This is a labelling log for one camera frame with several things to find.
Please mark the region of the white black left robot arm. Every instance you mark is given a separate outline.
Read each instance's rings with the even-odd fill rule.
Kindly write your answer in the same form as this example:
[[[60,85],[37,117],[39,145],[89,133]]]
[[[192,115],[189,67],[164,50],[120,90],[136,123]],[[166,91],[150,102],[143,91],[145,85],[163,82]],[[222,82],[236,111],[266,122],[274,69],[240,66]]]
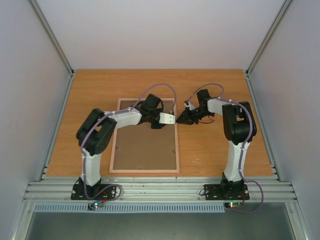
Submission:
[[[122,110],[91,111],[76,133],[82,154],[82,172],[78,180],[79,190],[88,199],[96,199],[101,194],[101,156],[108,147],[114,131],[128,126],[150,123],[152,129],[161,129],[174,123],[174,116],[163,113],[163,101],[149,94],[145,100]]]

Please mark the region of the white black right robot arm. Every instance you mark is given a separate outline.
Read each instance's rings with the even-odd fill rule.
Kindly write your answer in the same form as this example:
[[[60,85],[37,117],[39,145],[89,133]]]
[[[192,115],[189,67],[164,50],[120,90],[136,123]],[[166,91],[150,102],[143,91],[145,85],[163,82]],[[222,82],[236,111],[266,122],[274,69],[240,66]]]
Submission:
[[[231,200],[239,196],[246,197],[247,186],[244,180],[244,164],[246,154],[253,137],[257,134],[251,106],[249,102],[235,102],[211,97],[207,89],[197,93],[199,106],[186,100],[185,109],[177,118],[176,123],[198,124],[204,117],[222,116],[223,132],[228,141],[228,158],[219,184],[206,184],[204,193],[207,200]]]

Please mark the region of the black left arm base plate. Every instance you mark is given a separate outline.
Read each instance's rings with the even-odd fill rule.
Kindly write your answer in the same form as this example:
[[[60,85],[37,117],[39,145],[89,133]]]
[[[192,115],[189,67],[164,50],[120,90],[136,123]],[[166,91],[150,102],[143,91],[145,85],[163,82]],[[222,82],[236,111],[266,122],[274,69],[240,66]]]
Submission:
[[[118,194],[119,189],[112,184],[97,183],[94,186],[86,185],[87,194],[85,194],[85,185],[82,182],[77,182],[71,190],[71,200],[84,201],[102,201],[113,200]]]

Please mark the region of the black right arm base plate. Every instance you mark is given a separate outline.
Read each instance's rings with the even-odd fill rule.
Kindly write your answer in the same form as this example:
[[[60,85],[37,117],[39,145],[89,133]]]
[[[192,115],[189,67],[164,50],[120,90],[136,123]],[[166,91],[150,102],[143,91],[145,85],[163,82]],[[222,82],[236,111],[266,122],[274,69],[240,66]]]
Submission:
[[[241,186],[222,186],[221,184],[205,184],[204,196],[208,201],[249,200],[250,195],[246,184]]]

